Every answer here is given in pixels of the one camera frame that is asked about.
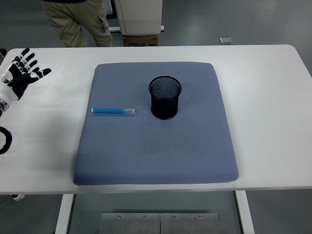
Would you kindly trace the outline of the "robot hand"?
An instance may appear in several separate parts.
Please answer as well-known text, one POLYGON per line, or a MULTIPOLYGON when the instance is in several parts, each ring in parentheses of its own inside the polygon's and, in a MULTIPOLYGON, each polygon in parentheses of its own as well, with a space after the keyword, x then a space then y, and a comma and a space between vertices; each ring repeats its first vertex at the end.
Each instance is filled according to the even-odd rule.
POLYGON ((0 72, 0 85, 13 96, 13 100, 21 99, 28 85, 51 73, 50 68, 37 67, 38 61, 34 57, 35 54, 26 48, 0 72))

